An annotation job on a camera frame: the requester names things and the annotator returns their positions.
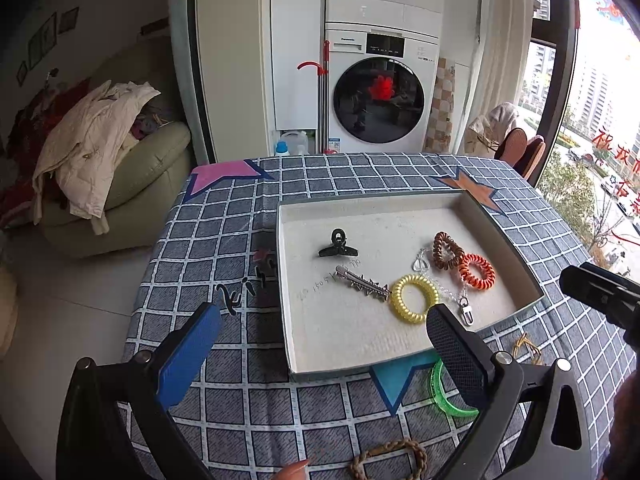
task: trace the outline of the washing machine door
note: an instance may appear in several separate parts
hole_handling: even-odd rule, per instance
[[[390,57],[368,57],[340,76],[334,112],[352,136],[372,144],[402,139],[424,112],[424,92],[409,67]]]

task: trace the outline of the green bracelet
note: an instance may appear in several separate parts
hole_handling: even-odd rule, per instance
[[[431,379],[429,381],[431,387],[431,395],[436,401],[438,407],[443,412],[447,413],[447,415],[451,416],[476,416],[478,414],[478,410],[476,410],[475,408],[472,410],[461,410],[460,408],[457,408],[449,402],[449,399],[444,396],[442,381],[440,380],[441,374],[442,360],[439,360],[431,371]]]

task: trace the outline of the orange star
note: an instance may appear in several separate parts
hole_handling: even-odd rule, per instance
[[[456,177],[451,176],[438,176],[439,181],[447,184],[449,187],[457,187],[459,189],[466,189],[471,196],[478,200],[479,203],[497,213],[502,213],[500,206],[494,202],[494,194],[498,191],[495,187],[485,186],[484,184],[478,184],[473,180],[462,168],[458,167],[456,170]]]

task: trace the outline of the tablecloth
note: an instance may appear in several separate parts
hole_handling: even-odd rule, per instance
[[[511,351],[527,332],[546,363],[559,356],[571,361],[596,475],[608,446],[614,392],[635,369],[635,355],[619,329],[560,292],[561,269],[582,263],[588,254],[513,169],[497,160],[430,154],[288,156],[244,164],[196,168],[185,183],[142,279],[124,349],[124,360],[153,349],[202,301],[221,305],[223,330],[183,401],[170,410],[214,478],[268,479],[280,466],[309,458],[312,480],[346,480],[345,467],[355,454],[402,437],[423,444],[430,464],[423,476],[429,478],[452,453],[471,420],[451,418],[436,407],[426,369],[415,370],[395,415],[370,373],[290,381],[274,231],[280,200],[446,188],[437,177],[455,177],[461,170],[496,189],[493,199],[502,212],[488,211],[545,292],[535,306],[480,335],[494,351]],[[518,358],[530,359],[530,354]],[[450,379],[444,384],[459,402]],[[516,409],[487,478],[505,467],[526,408]],[[160,478],[130,407],[120,409],[141,462]],[[366,472],[371,478],[404,478],[412,459],[404,451],[389,453],[372,459]]]

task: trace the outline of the yellow spiral hair tie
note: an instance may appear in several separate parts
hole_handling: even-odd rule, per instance
[[[402,290],[405,285],[415,285],[424,294],[427,300],[427,308],[422,314],[412,312],[407,308],[402,299]],[[420,274],[408,274],[400,278],[391,289],[391,304],[402,319],[409,323],[424,323],[427,321],[427,311],[435,304],[440,303],[440,293],[434,283]]]

